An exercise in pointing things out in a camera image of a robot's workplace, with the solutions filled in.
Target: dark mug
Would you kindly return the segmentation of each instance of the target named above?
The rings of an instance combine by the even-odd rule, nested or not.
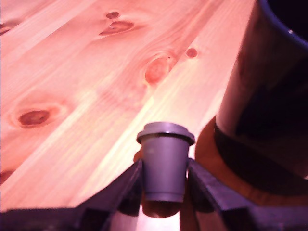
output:
[[[243,178],[283,173],[307,185],[308,1],[255,2],[216,116],[215,141]]]

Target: wood grain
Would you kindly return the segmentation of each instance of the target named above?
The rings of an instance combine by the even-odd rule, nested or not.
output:
[[[2,5],[19,19],[35,12],[1,36],[1,173],[11,174],[3,211],[78,205],[133,163],[148,122],[180,123],[198,137],[219,108],[254,3],[26,2]],[[179,213],[141,212],[137,230],[155,229],[179,230]]]

